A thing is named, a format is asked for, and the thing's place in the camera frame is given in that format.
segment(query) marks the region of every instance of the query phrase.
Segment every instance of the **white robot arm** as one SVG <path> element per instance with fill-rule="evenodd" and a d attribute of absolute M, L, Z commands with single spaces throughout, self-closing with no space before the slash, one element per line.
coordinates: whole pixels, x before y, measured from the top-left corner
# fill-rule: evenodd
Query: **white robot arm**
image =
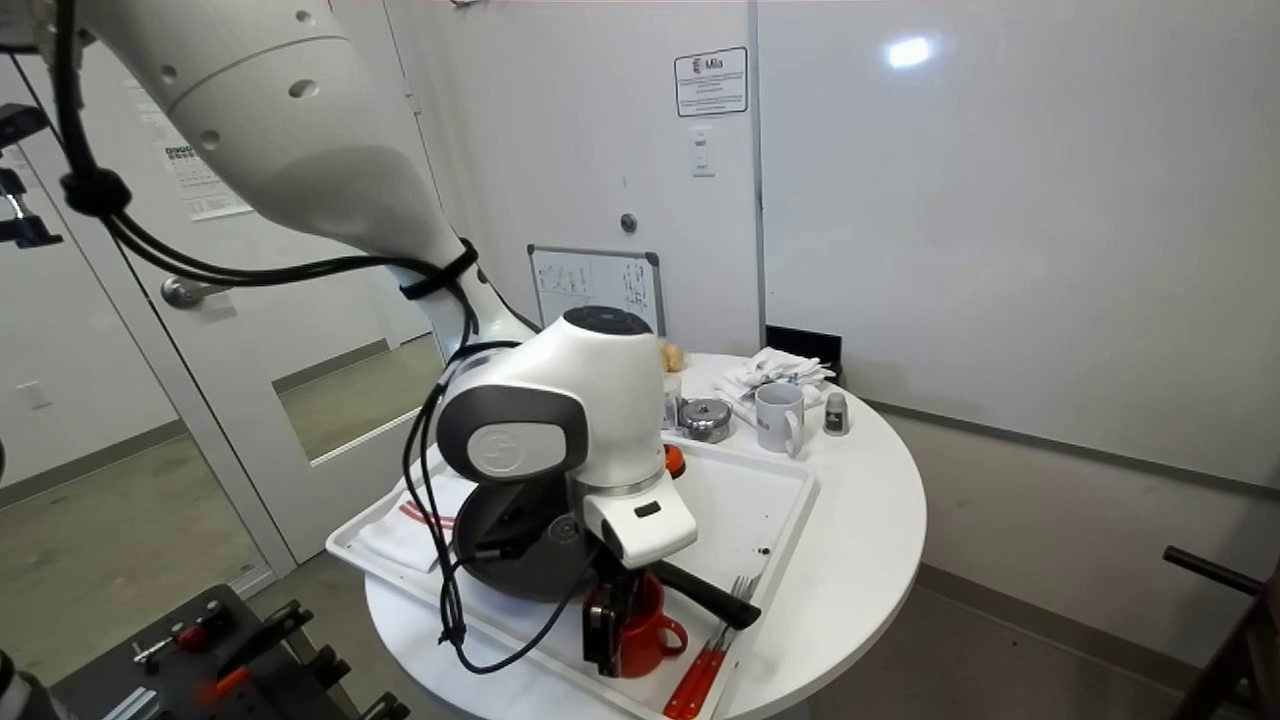
<path fill-rule="evenodd" d="M 52 0 L 0 0 L 0 36 L 20 12 L 52 32 Z M 80 28 L 128 64 L 260 216 L 436 268 L 464 252 L 428 176 L 392 144 L 388 104 L 328 0 L 80 0 Z M 528 336 L 476 268 L 460 276 L 460 292 L 480 340 Z M 420 304 L 456 348 L 456 296 Z M 568 472 L 584 488 L 584 528 L 624 568 L 644 568 L 696 536 L 664 472 L 660 416 L 660 340 L 632 316 L 576 312 L 464 372 L 436 436 L 444 460 L 472 480 Z"/>

